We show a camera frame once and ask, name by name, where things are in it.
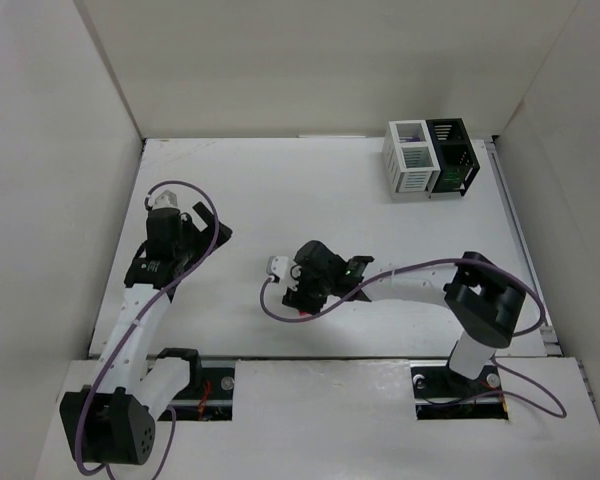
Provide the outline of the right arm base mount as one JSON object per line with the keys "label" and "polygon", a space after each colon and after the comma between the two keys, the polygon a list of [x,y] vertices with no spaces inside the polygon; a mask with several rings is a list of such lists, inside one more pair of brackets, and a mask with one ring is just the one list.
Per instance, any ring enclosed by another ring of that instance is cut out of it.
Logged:
{"label": "right arm base mount", "polygon": [[411,367],[418,420],[507,420],[501,379],[495,366],[485,366],[475,380],[443,365]]}

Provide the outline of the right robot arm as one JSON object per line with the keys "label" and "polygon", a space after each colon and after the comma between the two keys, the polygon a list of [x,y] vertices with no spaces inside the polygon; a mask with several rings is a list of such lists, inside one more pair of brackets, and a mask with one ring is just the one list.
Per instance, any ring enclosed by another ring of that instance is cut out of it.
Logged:
{"label": "right robot arm", "polygon": [[405,268],[372,256],[345,259],[317,240],[294,257],[274,256],[268,271],[286,286],[282,304],[317,316],[333,297],[345,301],[407,301],[449,310],[463,328],[448,358],[448,369],[476,380],[490,358],[514,336],[526,290],[477,252],[459,262],[427,262]]}

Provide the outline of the white slotted container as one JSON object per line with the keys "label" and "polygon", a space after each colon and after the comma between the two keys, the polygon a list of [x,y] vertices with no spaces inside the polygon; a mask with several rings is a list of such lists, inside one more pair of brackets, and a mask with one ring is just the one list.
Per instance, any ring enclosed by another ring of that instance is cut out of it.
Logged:
{"label": "white slotted container", "polygon": [[[405,136],[418,136],[421,141],[401,142]],[[389,122],[381,157],[393,199],[432,195],[439,165],[425,120]]]}

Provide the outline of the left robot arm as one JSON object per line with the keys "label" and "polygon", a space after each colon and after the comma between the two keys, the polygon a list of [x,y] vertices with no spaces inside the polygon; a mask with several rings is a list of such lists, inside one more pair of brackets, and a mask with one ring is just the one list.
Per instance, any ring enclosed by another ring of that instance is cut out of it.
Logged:
{"label": "left robot arm", "polygon": [[198,202],[192,213],[172,200],[158,201],[146,219],[146,239],[124,277],[123,302],[92,378],[66,392],[62,425],[74,462],[143,465],[155,427],[175,396],[201,370],[194,349],[162,354],[152,369],[146,359],[157,328],[185,274],[232,235],[214,209]]}

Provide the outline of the black slotted container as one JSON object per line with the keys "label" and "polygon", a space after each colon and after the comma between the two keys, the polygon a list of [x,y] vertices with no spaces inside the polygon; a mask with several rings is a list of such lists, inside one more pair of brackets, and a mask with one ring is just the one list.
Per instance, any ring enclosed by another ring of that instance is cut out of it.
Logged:
{"label": "black slotted container", "polygon": [[439,165],[430,192],[464,196],[476,178],[480,164],[463,120],[431,119],[426,124]]}

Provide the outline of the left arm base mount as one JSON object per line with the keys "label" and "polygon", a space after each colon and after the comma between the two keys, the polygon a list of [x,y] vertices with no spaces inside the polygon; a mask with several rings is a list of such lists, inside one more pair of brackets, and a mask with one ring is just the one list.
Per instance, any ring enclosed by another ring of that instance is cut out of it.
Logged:
{"label": "left arm base mount", "polygon": [[177,420],[231,421],[236,362],[205,358],[196,349],[165,348],[150,361],[148,371],[158,360],[171,358],[185,361],[190,370],[189,383],[170,403],[176,411]]}

